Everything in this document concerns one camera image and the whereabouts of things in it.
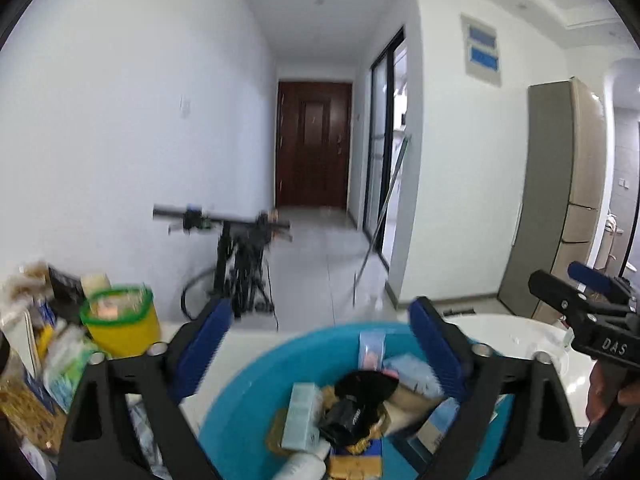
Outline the person's right hand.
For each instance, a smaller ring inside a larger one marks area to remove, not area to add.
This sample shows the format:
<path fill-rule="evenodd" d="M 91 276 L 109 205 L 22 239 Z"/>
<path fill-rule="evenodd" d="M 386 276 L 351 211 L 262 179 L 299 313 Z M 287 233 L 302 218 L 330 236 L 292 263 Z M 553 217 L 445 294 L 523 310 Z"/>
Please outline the person's right hand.
<path fill-rule="evenodd" d="M 594 364 L 589 376 L 589 382 L 586 416 L 590 422 L 597 422 L 608 409 L 605 395 L 610 390 L 608 380 L 605 377 L 604 366 L 600 361 Z M 638 406 L 640 404 L 640 384 L 634 382 L 621 388 L 617 393 L 617 402 L 621 406 L 626 406 L 626 408 Z"/>

